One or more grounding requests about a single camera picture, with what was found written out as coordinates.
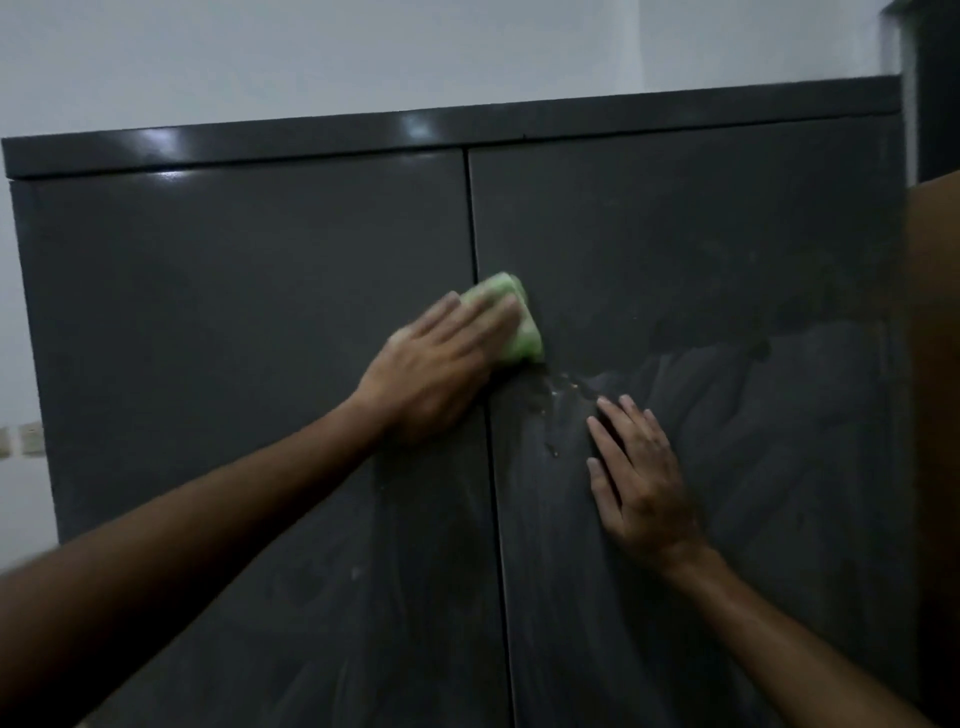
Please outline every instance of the person's right hand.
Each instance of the person's right hand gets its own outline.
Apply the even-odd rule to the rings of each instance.
[[[605,470],[596,458],[587,461],[590,489],[600,520],[613,539],[630,556],[669,575],[696,558],[706,540],[684,489],[677,456],[657,418],[649,409],[641,412],[627,395],[620,404],[603,397],[597,401],[626,452],[599,420],[587,419],[607,465]]]
[[[463,415],[519,326],[516,296],[461,303],[448,293],[396,331],[353,397],[401,440],[416,442]]]

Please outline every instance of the cabinet door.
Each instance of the cabinet door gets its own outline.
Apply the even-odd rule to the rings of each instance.
[[[657,414],[747,580],[913,693],[900,147],[872,117],[470,153],[481,277],[520,276],[547,350],[492,401],[519,725],[778,724],[603,534],[599,394]]]
[[[60,535],[306,425],[472,283],[462,153],[14,185]],[[482,414],[381,454],[98,726],[502,725]]]

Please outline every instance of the light switch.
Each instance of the light switch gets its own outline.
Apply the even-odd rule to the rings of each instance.
[[[20,452],[27,457],[43,457],[47,454],[43,441],[43,423],[20,426]]]

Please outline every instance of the sponge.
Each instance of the sponge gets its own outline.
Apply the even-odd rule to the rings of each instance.
[[[524,359],[543,361],[543,340],[540,338],[540,330],[537,328],[533,316],[530,315],[530,309],[527,307],[527,292],[523,290],[519,278],[511,276],[509,273],[498,273],[470,288],[467,293],[460,297],[460,300],[463,303],[469,303],[478,296],[488,293],[493,295],[495,301],[512,293],[523,307],[523,318],[520,319],[520,326],[517,328],[514,338],[500,354],[500,363],[517,364]]]

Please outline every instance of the person's left arm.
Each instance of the person's left arm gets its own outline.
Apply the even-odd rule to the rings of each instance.
[[[519,315],[513,297],[444,297],[317,422],[0,577],[0,723],[79,722],[384,435],[452,425]]]

